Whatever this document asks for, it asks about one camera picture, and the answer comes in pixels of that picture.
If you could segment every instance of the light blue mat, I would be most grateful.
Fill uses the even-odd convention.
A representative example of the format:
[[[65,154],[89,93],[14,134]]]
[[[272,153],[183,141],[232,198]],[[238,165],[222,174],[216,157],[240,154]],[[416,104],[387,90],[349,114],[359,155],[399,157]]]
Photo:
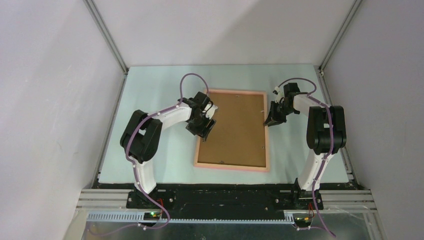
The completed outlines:
[[[318,87],[313,96],[324,101],[314,66],[310,64],[131,67],[102,163],[100,183],[135,181],[132,165],[125,159],[124,149],[120,146],[128,120],[138,109],[152,113],[174,105],[180,97],[181,77],[186,73],[200,74],[211,89],[266,91],[268,105],[275,98],[272,91],[282,81],[294,77],[307,78]],[[303,92],[313,89],[308,82],[296,82]],[[200,79],[188,76],[184,80],[183,95],[186,98],[194,97],[204,88]],[[157,153],[152,158],[155,179],[158,183],[184,184],[293,183],[301,173],[309,152],[307,123],[306,116],[291,114],[287,117],[287,123],[269,128],[270,171],[265,173],[193,167],[196,137],[185,129],[186,123],[178,123],[161,134]],[[321,182],[348,181],[342,157],[338,153],[328,163]]]

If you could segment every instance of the gray wall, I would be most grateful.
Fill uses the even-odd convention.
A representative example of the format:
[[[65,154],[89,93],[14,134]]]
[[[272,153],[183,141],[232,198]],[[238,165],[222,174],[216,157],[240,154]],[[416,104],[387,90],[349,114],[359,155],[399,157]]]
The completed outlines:
[[[62,239],[119,86],[82,0],[0,2],[0,239]]]
[[[327,69],[347,147],[391,240],[423,239],[424,1],[364,1]]]
[[[129,66],[321,63],[354,0],[96,1]]]

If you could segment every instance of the purple cable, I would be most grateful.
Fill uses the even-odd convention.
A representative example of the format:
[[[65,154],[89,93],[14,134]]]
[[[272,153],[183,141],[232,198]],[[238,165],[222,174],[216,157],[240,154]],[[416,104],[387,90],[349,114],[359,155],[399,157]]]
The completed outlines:
[[[299,230],[321,229],[321,230],[327,231],[325,228],[320,227],[320,226],[298,227],[298,226],[296,225],[296,223],[295,223],[295,224],[293,224],[292,226],[293,226],[293,228],[295,228],[295,229],[299,229]]]
[[[168,111],[170,111],[170,110],[176,109],[176,108],[177,108],[177,106],[179,106],[179,105],[183,102],[183,81],[184,81],[184,79],[185,79],[187,76],[190,76],[190,75],[196,76],[196,77],[200,78],[200,79],[204,82],[204,85],[206,86],[206,94],[207,94],[207,95],[209,95],[209,86],[208,86],[208,84],[206,83],[205,79],[203,79],[203,77],[202,77],[202,76],[200,76],[200,75],[199,75],[199,74],[197,74],[197,73],[193,73],[193,72],[187,73],[187,74],[185,74],[184,76],[182,76],[181,81],[179,82],[179,94],[180,94],[180,98],[179,98],[178,103],[177,103],[176,105],[174,105],[174,106],[170,106],[170,107],[165,108],[165,109],[163,109],[163,110],[160,110],[160,111],[158,111],[158,112],[152,113],[151,115],[148,115],[146,118],[144,118],[144,119],[143,119],[143,120],[142,120],[142,121],[141,121],[141,122],[137,125],[137,127],[135,128],[135,130],[134,130],[134,132],[132,133],[131,137],[129,138],[128,145],[126,146],[126,149],[125,149],[125,158],[126,158],[128,161],[130,161],[130,162],[132,163],[132,165],[135,165],[135,164],[136,164],[136,161],[130,158],[130,147],[131,147],[131,145],[133,144],[134,138],[136,137],[137,133],[139,132],[139,129],[143,126],[143,124],[144,124],[147,120],[149,120],[149,119],[151,119],[151,118],[153,118],[153,117],[157,116],[158,114],[163,114],[163,113],[166,113],[166,112],[168,112]],[[149,196],[149,194],[147,194],[147,192],[146,192],[146,191],[144,191],[144,189],[142,188],[141,182],[140,182],[140,178],[139,178],[139,176],[138,176],[138,174],[137,174],[137,169],[136,169],[135,167],[133,167],[133,173],[134,173],[134,177],[135,177],[135,182],[137,183],[138,188],[140,189],[141,193],[143,193],[143,195],[144,195],[147,199],[149,199],[149,200],[150,200],[153,204],[155,204],[156,206],[158,206],[158,207],[159,207],[161,210],[163,210],[163,212],[166,214],[166,222],[165,222],[165,224],[164,224],[164,225],[160,225],[160,226],[146,226],[146,225],[142,225],[142,224],[140,224],[140,226],[143,226],[143,229],[161,229],[161,228],[165,227],[166,225],[168,225],[168,223],[169,223],[169,222],[170,222],[170,220],[171,220],[171,216],[170,216],[169,212],[168,212],[168,211],[167,211],[167,210],[166,210],[166,209],[165,209],[162,205],[160,205],[158,202],[156,202],[155,200],[153,200],[153,199]],[[128,225],[122,226],[122,227],[120,227],[120,228],[118,228],[118,229],[116,229],[116,230],[114,230],[114,231],[111,231],[111,232],[108,232],[108,233],[104,233],[104,234],[99,234],[99,233],[94,233],[94,234],[93,234],[93,232],[90,230],[90,228],[87,228],[87,229],[88,229],[88,231],[89,231],[91,234],[93,234],[93,235],[95,235],[95,236],[104,237],[104,236],[108,236],[108,235],[114,234],[114,233],[116,233],[116,232],[118,232],[118,231],[120,231],[120,230],[122,230],[122,229],[126,229],[126,228],[129,228],[129,227],[135,227],[135,226],[139,226],[139,224],[138,224],[138,223],[137,223],[137,224],[136,224],[136,223],[128,224]]]
[[[306,82],[311,83],[313,85],[313,90],[307,93],[308,96],[311,95],[311,94],[313,94],[313,93],[315,93],[315,91],[317,90],[317,85],[313,81],[311,81],[311,80],[309,80],[307,78],[303,78],[303,77],[292,77],[292,78],[289,78],[289,79],[283,81],[282,83],[280,83],[278,85],[278,87],[281,87],[283,84],[285,84],[285,83],[287,83],[288,81],[291,81],[291,80],[303,80],[303,81],[306,81]]]
[[[278,85],[278,87],[280,87],[281,85],[283,85],[283,84],[285,84],[285,83],[287,83],[288,81],[291,81],[291,80],[304,80],[304,81],[307,81],[307,82],[311,83],[313,85],[314,89],[313,89],[313,91],[308,92],[306,96],[309,99],[311,99],[312,101],[316,102],[317,104],[323,106],[325,108],[325,111],[327,112],[328,125],[329,125],[329,128],[330,128],[330,149],[324,155],[324,157],[322,158],[321,166],[319,167],[318,173],[316,174],[316,177],[313,179],[313,183],[312,183],[312,200],[313,200],[313,205],[315,206],[316,215],[318,215],[319,220],[321,221],[321,223],[324,226],[324,228],[318,227],[318,226],[311,226],[310,228],[311,229],[322,229],[322,230],[325,230],[333,238],[336,238],[336,235],[332,231],[329,230],[329,228],[327,227],[326,223],[324,222],[323,217],[321,216],[320,211],[318,210],[317,200],[315,199],[315,184],[317,183],[318,179],[320,178],[320,176],[321,176],[321,174],[323,172],[323,169],[324,169],[324,166],[326,164],[326,160],[327,160],[328,156],[331,155],[331,153],[333,152],[333,149],[334,149],[333,120],[331,118],[330,108],[326,104],[322,103],[318,99],[316,99],[313,96],[311,96],[311,94],[313,94],[317,90],[317,85],[314,82],[312,82],[311,80],[309,80],[309,79],[302,78],[302,77],[289,78],[289,79],[283,81],[282,83],[280,83],[280,85]],[[302,227],[302,228],[299,228],[299,229],[300,230],[309,230],[310,228],[308,228],[308,227]]]

